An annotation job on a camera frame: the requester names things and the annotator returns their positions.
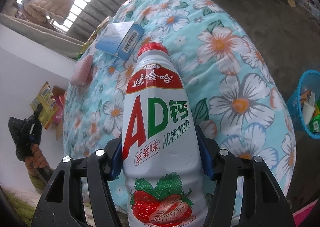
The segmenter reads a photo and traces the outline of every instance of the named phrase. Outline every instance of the red letter a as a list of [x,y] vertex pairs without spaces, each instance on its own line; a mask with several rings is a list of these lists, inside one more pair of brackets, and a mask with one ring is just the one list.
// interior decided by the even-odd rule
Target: red letter a
[[[137,121],[137,133],[132,135],[135,121]],[[146,142],[146,134],[145,134],[144,125],[143,125],[140,95],[137,96],[136,100],[134,101],[128,129],[127,129],[127,134],[125,136],[124,145],[122,149],[122,160],[128,157],[129,149],[136,141],[138,141],[138,147],[141,146],[144,142]]]

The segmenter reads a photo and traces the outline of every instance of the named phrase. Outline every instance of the hand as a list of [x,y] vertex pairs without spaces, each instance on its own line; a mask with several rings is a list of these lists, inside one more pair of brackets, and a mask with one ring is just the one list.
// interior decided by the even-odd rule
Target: hand
[[35,168],[43,168],[45,166],[49,167],[49,163],[45,159],[45,157],[42,155],[42,152],[39,148],[39,145],[34,144],[31,147],[31,152],[33,153],[33,157],[26,157],[26,168],[28,169],[28,172],[33,177],[38,177],[37,172],[35,171]]

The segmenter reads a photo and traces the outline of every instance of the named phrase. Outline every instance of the red bottle cap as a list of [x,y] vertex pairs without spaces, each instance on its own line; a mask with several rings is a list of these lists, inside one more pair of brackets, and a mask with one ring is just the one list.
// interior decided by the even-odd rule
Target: red bottle cap
[[138,57],[145,51],[147,50],[162,50],[164,51],[166,54],[168,54],[168,50],[166,47],[164,47],[161,43],[158,42],[150,42],[150,43],[146,43],[145,45],[143,45],[139,52],[138,52]]

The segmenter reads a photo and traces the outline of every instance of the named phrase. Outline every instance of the floral bedsheet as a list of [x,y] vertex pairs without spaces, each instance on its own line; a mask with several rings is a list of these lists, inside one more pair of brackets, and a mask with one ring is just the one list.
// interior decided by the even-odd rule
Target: floral bedsheet
[[[129,60],[96,50],[96,40],[84,54],[94,55],[87,84],[69,85],[65,154],[85,157],[119,136],[137,51],[145,43],[160,42],[184,82],[195,124],[234,155],[261,156],[287,194],[296,161],[291,118],[261,54],[239,24],[211,0],[134,0],[113,20],[125,21],[145,29]],[[123,174],[109,187],[117,210],[126,212]],[[204,176],[208,199],[214,187]],[[240,214],[242,187],[239,178],[234,219]]]

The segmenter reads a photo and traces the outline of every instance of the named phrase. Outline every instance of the blue box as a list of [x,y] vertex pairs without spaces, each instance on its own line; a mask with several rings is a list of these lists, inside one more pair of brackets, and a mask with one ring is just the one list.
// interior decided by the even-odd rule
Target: blue box
[[143,34],[144,29],[135,22],[108,24],[98,39],[96,49],[127,61]]

